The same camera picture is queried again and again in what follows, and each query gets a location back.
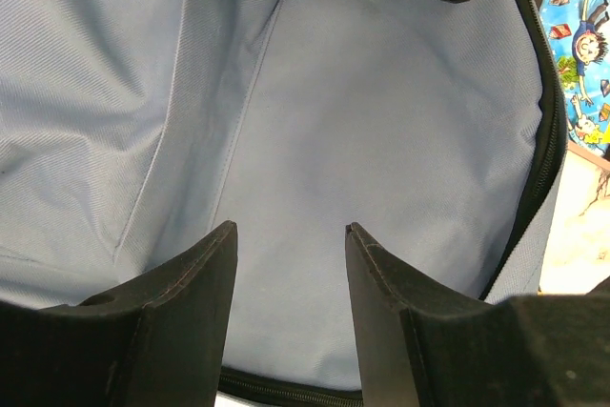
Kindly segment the blue student backpack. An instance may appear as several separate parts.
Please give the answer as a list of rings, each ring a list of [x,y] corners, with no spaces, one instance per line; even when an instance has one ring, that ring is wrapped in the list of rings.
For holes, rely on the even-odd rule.
[[[78,304],[231,220],[222,392],[358,405],[346,227],[533,293],[563,113],[533,0],[1,0],[1,300]]]

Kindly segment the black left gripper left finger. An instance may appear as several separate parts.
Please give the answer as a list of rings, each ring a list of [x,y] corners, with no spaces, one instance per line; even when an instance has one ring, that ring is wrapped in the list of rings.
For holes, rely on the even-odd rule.
[[[237,266],[226,221],[185,253],[75,306],[1,306],[5,406],[211,406]]]

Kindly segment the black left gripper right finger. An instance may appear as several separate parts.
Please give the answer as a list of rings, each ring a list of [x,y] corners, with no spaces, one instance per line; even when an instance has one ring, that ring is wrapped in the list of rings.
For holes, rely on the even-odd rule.
[[[346,229],[367,406],[605,406],[609,285],[585,295],[462,295]]]

